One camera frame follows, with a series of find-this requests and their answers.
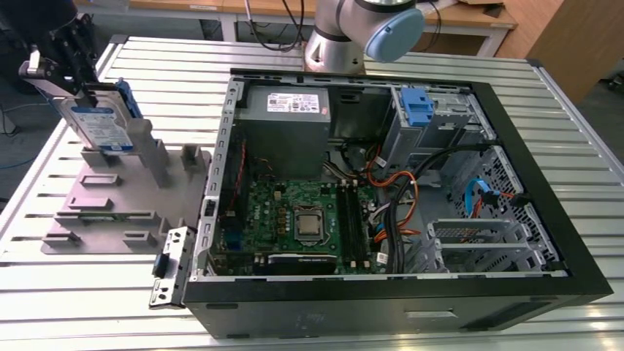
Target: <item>metal bracket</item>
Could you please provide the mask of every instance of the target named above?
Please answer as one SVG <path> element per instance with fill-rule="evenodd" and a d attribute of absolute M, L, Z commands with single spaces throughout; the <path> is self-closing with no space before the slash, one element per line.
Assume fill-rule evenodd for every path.
<path fill-rule="evenodd" d="M 170 229 L 162 253 L 156 256 L 154 286 L 149 309 L 184 309 L 182 295 L 189 274 L 197 231 L 192 227 Z"/>

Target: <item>sticker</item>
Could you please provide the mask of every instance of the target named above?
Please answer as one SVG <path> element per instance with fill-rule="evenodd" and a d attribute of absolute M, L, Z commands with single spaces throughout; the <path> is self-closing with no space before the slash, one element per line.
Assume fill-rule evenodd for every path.
<path fill-rule="evenodd" d="M 216 6 L 205 6 L 205 5 L 188 5 L 192 10 L 208 10 L 216 11 Z"/>
<path fill-rule="evenodd" d="M 382 252 L 377 252 L 377 263 L 381 263 L 382 265 L 388 264 L 388 255 Z"/>
<path fill-rule="evenodd" d="M 116 115 L 108 107 L 72 107 L 74 120 L 85 133 L 90 143 L 104 151 L 129 151 L 132 142 L 129 141 L 125 129 L 116 122 Z"/>
<path fill-rule="evenodd" d="M 374 158 L 374 163 L 380 166 L 380 167 L 385 167 L 386 166 L 386 161 L 381 158 L 381 157 L 376 157 Z"/>
<path fill-rule="evenodd" d="M 513 24 L 506 23 L 492 23 L 489 26 L 496 28 L 513 28 Z"/>
<path fill-rule="evenodd" d="M 316 94 L 281 94 L 268 96 L 268 112 L 318 113 L 318 96 Z"/>

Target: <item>metal worktable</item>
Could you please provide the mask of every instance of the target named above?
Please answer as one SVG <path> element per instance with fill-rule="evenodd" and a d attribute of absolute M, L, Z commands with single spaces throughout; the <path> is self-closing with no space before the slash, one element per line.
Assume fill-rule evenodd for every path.
<path fill-rule="evenodd" d="M 108 45 L 97 68 L 101 80 L 122 77 L 130 83 L 156 138 L 170 148 L 198 143 L 212 150 L 229 68 L 301 65 L 296 50 L 130 37 Z M 186 310 L 148 310 L 153 255 L 40 252 L 40 237 L 82 165 L 81 144 L 60 122 L 0 216 L 0 350 L 624 350 L 622 166 L 548 74 L 521 60 L 426 54 L 365 67 L 369 75 L 492 84 L 614 294 L 494 333 L 216 341 Z"/>

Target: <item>gray fixture stand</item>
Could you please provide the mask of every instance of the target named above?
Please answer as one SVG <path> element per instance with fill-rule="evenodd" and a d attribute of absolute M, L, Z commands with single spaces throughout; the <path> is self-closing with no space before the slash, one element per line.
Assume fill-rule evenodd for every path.
<path fill-rule="evenodd" d="M 82 167 L 54 224 L 46 254 L 152 254 L 172 227 L 197 225 L 209 153 L 186 144 L 166 151 L 150 122 L 133 120 L 134 151 L 122 156 L 82 151 Z"/>

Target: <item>wooden table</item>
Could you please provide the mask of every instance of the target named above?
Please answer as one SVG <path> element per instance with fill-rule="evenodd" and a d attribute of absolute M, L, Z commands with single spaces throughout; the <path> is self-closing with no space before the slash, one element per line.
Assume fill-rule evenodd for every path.
<path fill-rule="evenodd" d="M 82 12 L 118 13 L 92 6 L 86 0 L 74 0 Z M 298 17 L 300 0 L 286 0 L 292 14 Z M 290 23 L 280 0 L 249 0 L 253 20 L 264 23 Z M 313 25 L 317 0 L 305 0 L 304 25 Z M 196 18 L 221 22 L 222 40 L 237 41 L 237 22 L 246 21 L 245 0 L 130 0 L 126 15 L 152 17 Z M 426 16 L 425 32 L 436 31 L 437 14 Z M 477 56 L 493 56 L 505 39 L 506 32 L 516 28 L 516 21 L 502 10 L 498 18 L 486 16 L 482 7 L 456 4 L 441 10 L 441 34 L 484 37 Z"/>

